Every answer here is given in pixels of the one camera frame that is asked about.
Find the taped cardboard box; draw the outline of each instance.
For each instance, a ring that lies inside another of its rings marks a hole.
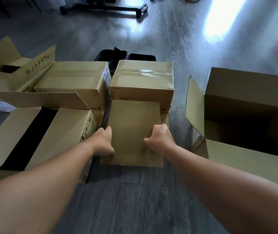
[[[101,158],[101,164],[163,167],[163,157],[151,151],[143,139],[160,124],[158,102],[113,100],[108,126],[112,128],[113,156]]]
[[[159,102],[166,115],[174,95],[173,63],[120,60],[110,91],[115,100]]]
[[[0,126],[0,179],[66,151],[98,128],[77,93],[0,92],[0,99],[16,107]]]
[[[0,91],[34,92],[33,86],[55,59],[55,46],[34,59],[20,55],[9,37],[0,40]],[[14,107],[0,100],[0,110],[11,112]]]
[[[278,76],[212,68],[205,94],[189,79],[192,151],[278,184]]]
[[[111,81],[107,62],[55,62],[34,87],[36,92],[77,92],[101,126]]]

